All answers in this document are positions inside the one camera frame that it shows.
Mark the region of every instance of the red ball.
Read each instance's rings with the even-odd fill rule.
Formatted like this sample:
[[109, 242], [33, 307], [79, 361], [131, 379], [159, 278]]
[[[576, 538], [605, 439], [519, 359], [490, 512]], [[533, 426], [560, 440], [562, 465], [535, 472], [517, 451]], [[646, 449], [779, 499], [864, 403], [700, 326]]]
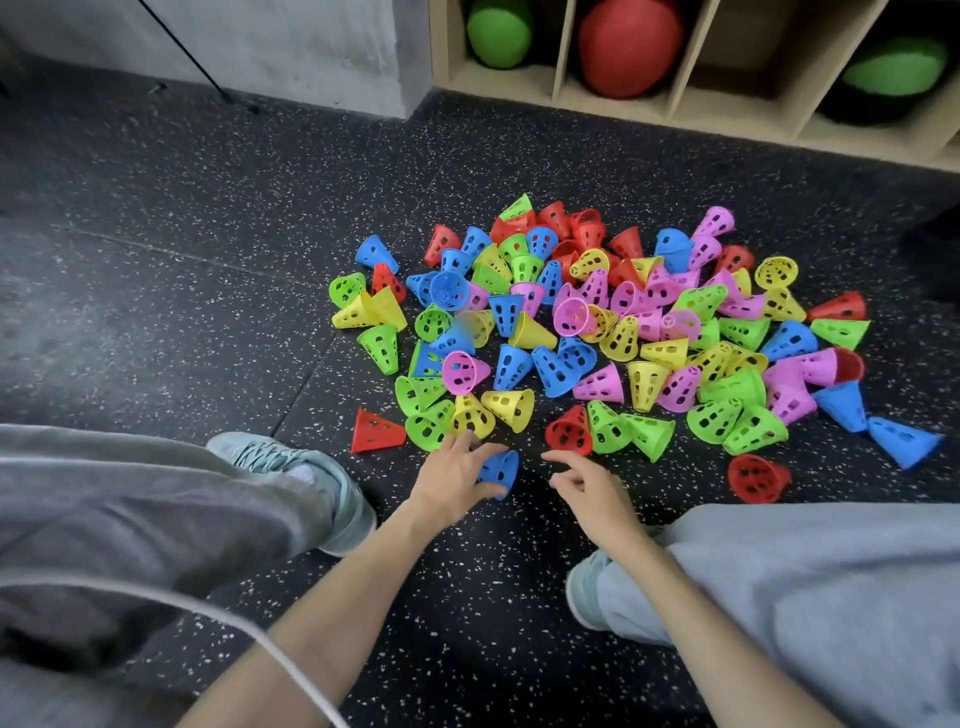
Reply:
[[604, 0], [580, 26], [587, 84], [601, 96], [638, 96], [663, 78], [684, 44], [670, 0]]

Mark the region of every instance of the blue cone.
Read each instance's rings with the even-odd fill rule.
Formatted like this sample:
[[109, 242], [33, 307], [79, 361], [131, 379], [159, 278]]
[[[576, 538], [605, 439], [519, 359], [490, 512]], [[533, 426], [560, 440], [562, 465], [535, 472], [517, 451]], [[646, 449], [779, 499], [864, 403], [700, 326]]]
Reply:
[[560, 245], [560, 237], [549, 228], [538, 226], [527, 232], [527, 249], [530, 255], [546, 260]]
[[[491, 455], [487, 461], [480, 466], [480, 475], [477, 477], [478, 483], [499, 483], [507, 487], [507, 496], [510, 489], [514, 487], [516, 472], [520, 469], [520, 453], [514, 449], [506, 452], [499, 452]], [[497, 496], [497, 500], [503, 500], [507, 496]]]
[[936, 432], [892, 423], [882, 417], [869, 418], [867, 429], [875, 442], [904, 470], [927, 457], [944, 439], [943, 435]]
[[430, 281], [430, 301], [441, 311], [459, 311], [467, 305], [470, 286], [459, 273], [441, 271]]
[[479, 228], [467, 228], [464, 235], [464, 244], [460, 247], [461, 252], [465, 253], [470, 259], [470, 265], [473, 261], [493, 244], [490, 236]]
[[496, 376], [493, 378], [495, 392], [510, 392], [517, 388], [525, 376], [534, 368], [534, 357], [523, 349], [510, 344], [500, 345], [500, 357], [496, 362]]
[[848, 432], [863, 432], [867, 429], [860, 382], [845, 381], [843, 384], [821, 389], [813, 393], [813, 399], [820, 409]]
[[563, 361], [580, 371], [578, 380], [587, 376], [597, 365], [596, 349], [577, 336], [561, 336], [557, 353]]
[[433, 299], [430, 298], [430, 284], [436, 276], [436, 271], [421, 273], [418, 276], [407, 276], [407, 288], [414, 292], [414, 296], [417, 297], [420, 305], [424, 308], [433, 303]]
[[463, 251], [458, 251], [455, 248], [447, 248], [440, 253], [440, 270], [442, 271], [450, 271], [451, 273], [459, 273], [461, 276], [465, 276], [469, 273], [470, 266], [472, 265], [473, 260]]
[[547, 305], [553, 305], [553, 302], [557, 299], [557, 292], [560, 290], [560, 286], [564, 284], [563, 271], [564, 269], [561, 267], [559, 260], [549, 261], [543, 266], [543, 270], [540, 271], [540, 277], [537, 278], [537, 283], [546, 289], [543, 302]]
[[576, 365], [561, 359], [546, 347], [533, 350], [534, 366], [543, 383], [543, 393], [550, 398], [562, 397], [580, 380]]
[[441, 358], [446, 357], [450, 352], [467, 352], [471, 356], [477, 353], [473, 337], [467, 327], [459, 321], [453, 322], [453, 326], [438, 336], [430, 348]]
[[654, 255], [663, 256], [663, 267], [671, 276], [686, 273], [689, 270], [692, 250], [693, 241], [682, 231], [664, 228], [657, 233], [657, 247], [654, 248]]
[[383, 244], [379, 235], [371, 235], [363, 241], [363, 244], [357, 251], [356, 261], [360, 263], [360, 265], [366, 265], [368, 268], [372, 268], [377, 263], [386, 263], [387, 267], [390, 268], [390, 272], [394, 275], [399, 273], [400, 270], [400, 266], [397, 265], [394, 257], [390, 255], [390, 251], [387, 250], [387, 246]]
[[503, 338], [509, 339], [514, 335], [516, 320], [523, 310], [524, 300], [525, 297], [518, 293], [490, 296], [490, 310], [493, 312], [493, 320], [496, 321], [496, 330]]
[[760, 350], [773, 364], [786, 356], [800, 356], [805, 353], [814, 353], [820, 348], [813, 331], [797, 321], [784, 321], [780, 328], [774, 331], [770, 341]]

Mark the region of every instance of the speckled black floor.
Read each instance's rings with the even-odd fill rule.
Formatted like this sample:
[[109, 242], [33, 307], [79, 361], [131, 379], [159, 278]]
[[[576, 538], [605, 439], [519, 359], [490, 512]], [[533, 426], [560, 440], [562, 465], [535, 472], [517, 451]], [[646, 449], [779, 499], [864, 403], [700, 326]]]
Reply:
[[[597, 206], [612, 231], [639, 224], [648, 240], [730, 206], [758, 257], [799, 261], [802, 303], [864, 294], [872, 411], [960, 431], [960, 322], [919, 298], [895, 254], [902, 231], [960, 199], [960, 178], [449, 94], [400, 123], [270, 101], [253, 115], [205, 90], [150, 87], [84, 72], [0, 103], [0, 420], [191, 442], [276, 431], [338, 457], [385, 516], [421, 455], [349, 455], [357, 405], [402, 418], [355, 333], [330, 327], [325, 286], [354, 269], [369, 232], [413, 272], [435, 223], [486, 227], [527, 191]], [[481, 356], [494, 361], [495, 346]], [[424, 555], [347, 702], [355, 724], [705, 721], [671, 651], [588, 633], [566, 611], [564, 575], [590, 545], [536, 455], [568, 404], [539, 397], [527, 432], [497, 428], [525, 469], [508, 500]], [[768, 450], [794, 473], [789, 502], [957, 500], [954, 453], [901, 473], [817, 418]], [[633, 451], [599, 459], [650, 521], [733, 502], [722, 450], [684, 426], [656, 466]], [[330, 564], [305, 554], [215, 598], [269, 623]], [[198, 691], [245, 646], [185, 619], [129, 677]]]

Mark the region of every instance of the light blue sneaker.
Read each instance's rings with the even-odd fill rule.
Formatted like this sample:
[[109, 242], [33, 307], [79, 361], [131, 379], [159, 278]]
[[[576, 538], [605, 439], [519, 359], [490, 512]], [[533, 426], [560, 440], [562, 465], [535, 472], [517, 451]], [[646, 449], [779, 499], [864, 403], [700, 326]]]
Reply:
[[333, 529], [318, 547], [331, 556], [346, 556], [376, 530], [376, 513], [360, 488], [329, 455], [293, 449], [264, 435], [222, 432], [206, 448], [230, 465], [251, 473], [285, 473], [297, 465], [312, 466], [313, 485], [334, 497]]

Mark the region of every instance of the gray sweatpants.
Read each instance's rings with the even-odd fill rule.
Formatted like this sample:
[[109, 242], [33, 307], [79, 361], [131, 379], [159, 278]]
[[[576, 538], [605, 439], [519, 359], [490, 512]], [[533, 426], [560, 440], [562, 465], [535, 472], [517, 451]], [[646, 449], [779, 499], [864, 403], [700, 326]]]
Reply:
[[[171, 440], [0, 425], [0, 570], [57, 568], [206, 596], [321, 543], [329, 496]], [[0, 590], [0, 725], [176, 724], [189, 696], [103, 676], [176, 610], [58, 587]]]
[[[702, 505], [657, 540], [847, 724], [960, 726], [960, 505]], [[670, 644], [617, 564], [597, 592], [614, 633]]]

